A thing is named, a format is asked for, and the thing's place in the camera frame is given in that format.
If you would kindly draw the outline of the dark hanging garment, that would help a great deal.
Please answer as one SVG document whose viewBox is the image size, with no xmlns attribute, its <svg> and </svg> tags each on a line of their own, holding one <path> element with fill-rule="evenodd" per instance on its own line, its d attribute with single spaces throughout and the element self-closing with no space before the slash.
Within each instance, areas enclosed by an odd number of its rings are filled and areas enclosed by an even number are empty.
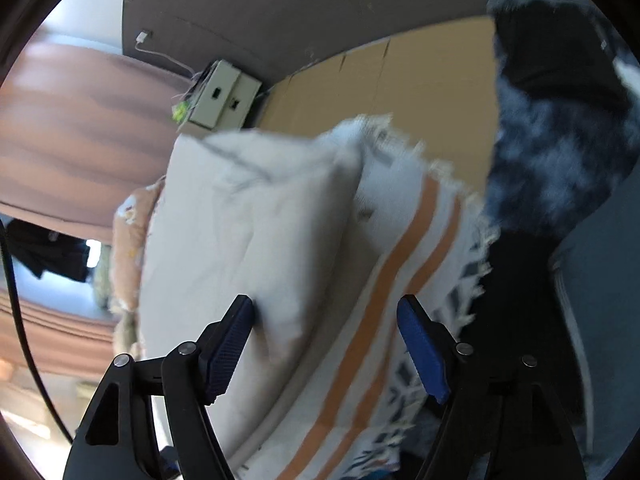
<svg viewBox="0 0 640 480">
<path fill-rule="evenodd" d="M 14 219 L 6 227 L 11 255 L 35 275 L 44 272 L 83 283 L 89 274 L 85 240 Z"/>
</svg>

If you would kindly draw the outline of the beige large garment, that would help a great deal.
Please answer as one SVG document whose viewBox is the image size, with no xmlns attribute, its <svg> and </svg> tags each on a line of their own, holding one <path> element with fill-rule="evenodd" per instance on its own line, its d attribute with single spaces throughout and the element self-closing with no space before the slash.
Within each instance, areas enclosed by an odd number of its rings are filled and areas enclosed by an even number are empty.
<svg viewBox="0 0 640 480">
<path fill-rule="evenodd" d="M 257 311 L 227 391 L 208 409 L 232 468 L 294 373 L 326 298 L 362 171 L 356 140 L 234 130 L 183 134 L 144 250 L 139 337 L 166 356 L 237 296 Z"/>
</svg>

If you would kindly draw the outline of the patterned white bedspread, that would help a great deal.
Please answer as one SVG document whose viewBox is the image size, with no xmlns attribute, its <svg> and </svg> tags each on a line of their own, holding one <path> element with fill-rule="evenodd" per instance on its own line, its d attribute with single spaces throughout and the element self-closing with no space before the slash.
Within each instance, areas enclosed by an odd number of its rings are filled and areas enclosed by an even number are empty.
<svg viewBox="0 0 640 480">
<path fill-rule="evenodd" d="M 412 295 L 457 333 L 495 238 L 482 198 L 449 162 L 387 116 L 344 120 L 326 140 L 354 142 L 363 168 L 345 250 L 316 333 L 280 399 L 230 465 L 239 479 L 379 479 L 426 394 L 396 321 Z"/>
</svg>

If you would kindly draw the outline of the orange floral pillow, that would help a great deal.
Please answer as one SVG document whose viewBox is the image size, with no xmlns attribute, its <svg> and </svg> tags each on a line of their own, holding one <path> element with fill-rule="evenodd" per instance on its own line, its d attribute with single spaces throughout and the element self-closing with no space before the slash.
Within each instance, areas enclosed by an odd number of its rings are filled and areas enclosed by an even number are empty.
<svg viewBox="0 0 640 480">
<path fill-rule="evenodd" d="M 125 312 L 134 312 L 139 304 L 146 238 L 164 185 L 161 177 L 137 188 L 114 214 L 110 280 L 115 304 Z"/>
</svg>

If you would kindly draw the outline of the dark fluffy rug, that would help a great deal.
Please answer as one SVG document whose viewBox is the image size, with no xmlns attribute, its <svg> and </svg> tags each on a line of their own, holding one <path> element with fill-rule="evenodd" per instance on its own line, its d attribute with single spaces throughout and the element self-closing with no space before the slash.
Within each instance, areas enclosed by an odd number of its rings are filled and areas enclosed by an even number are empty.
<svg viewBox="0 0 640 480">
<path fill-rule="evenodd" d="M 489 0 L 497 141 L 486 212 L 505 231 L 561 238 L 639 159 L 639 63 L 585 0 Z"/>
</svg>

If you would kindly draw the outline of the green object on nightstand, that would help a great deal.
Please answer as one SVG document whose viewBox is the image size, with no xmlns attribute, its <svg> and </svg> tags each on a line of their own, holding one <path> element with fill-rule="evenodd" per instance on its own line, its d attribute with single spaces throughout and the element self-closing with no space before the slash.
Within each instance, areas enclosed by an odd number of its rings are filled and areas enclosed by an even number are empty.
<svg viewBox="0 0 640 480">
<path fill-rule="evenodd" d="M 174 122 L 181 124 L 188 116 L 190 110 L 190 104 L 186 101 L 181 101 L 171 107 L 171 117 Z"/>
</svg>

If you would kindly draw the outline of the cream nightstand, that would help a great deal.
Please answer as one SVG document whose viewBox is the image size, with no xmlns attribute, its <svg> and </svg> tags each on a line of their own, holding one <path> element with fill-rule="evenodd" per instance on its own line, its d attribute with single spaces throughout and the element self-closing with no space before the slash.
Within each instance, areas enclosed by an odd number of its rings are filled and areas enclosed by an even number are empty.
<svg viewBox="0 0 640 480">
<path fill-rule="evenodd" d="M 241 129 L 261 86 L 261 81 L 226 60 L 214 61 L 180 96 L 179 102 L 188 102 L 190 110 L 177 124 L 177 132 L 203 139 L 218 130 Z"/>
</svg>

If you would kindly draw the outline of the pink curtain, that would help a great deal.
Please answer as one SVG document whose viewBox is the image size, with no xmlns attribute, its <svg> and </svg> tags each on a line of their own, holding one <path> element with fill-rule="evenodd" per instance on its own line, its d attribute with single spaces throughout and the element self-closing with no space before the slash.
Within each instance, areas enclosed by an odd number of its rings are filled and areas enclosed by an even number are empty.
<svg viewBox="0 0 640 480">
<path fill-rule="evenodd" d="M 32 40 L 1 87 L 1 211 L 107 243 L 117 207 L 167 168 L 183 76 Z"/>
</svg>

